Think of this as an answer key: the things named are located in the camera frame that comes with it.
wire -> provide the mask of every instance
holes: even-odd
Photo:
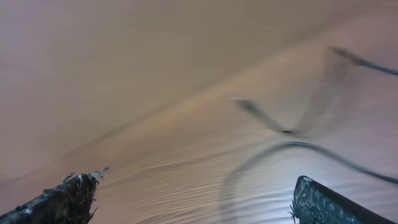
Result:
[[[385,73],[398,75],[397,70],[382,67],[364,60],[346,49],[330,47],[326,56],[330,56],[331,54],[329,53],[333,53],[333,55],[338,56],[337,62],[326,65],[325,74],[322,76],[322,80],[317,91],[313,94],[304,115],[293,128],[289,129],[283,127],[283,125],[272,119],[271,116],[269,116],[252,100],[240,97],[233,98],[233,100],[240,108],[253,115],[269,129],[282,134],[298,135],[313,130],[317,123],[324,117],[324,115],[326,115],[332,101],[336,98],[336,93],[338,91],[337,87],[345,82],[348,69],[353,65],[361,65]],[[330,63],[330,58],[326,58],[326,62]]]
[[[355,164],[354,162],[351,162],[345,159],[344,157],[335,154],[334,152],[325,147],[321,147],[316,144],[311,144],[306,142],[285,142],[262,151],[258,155],[246,161],[244,164],[242,164],[232,173],[230,173],[229,176],[227,176],[227,178],[224,180],[221,186],[219,194],[219,201],[220,201],[219,210],[221,211],[220,213],[223,223],[239,223],[238,222],[239,217],[236,215],[236,209],[234,204],[234,187],[239,182],[240,178],[245,174],[245,172],[251,170],[254,166],[264,161],[264,159],[268,158],[273,153],[279,152],[284,149],[290,149],[292,147],[303,147],[305,149],[310,149],[316,152],[320,152],[321,154],[328,156],[353,170],[356,170],[363,174],[370,175],[374,178],[383,180],[388,183],[398,184],[398,179],[386,176],[384,174],[379,174],[365,167],[361,167]]]

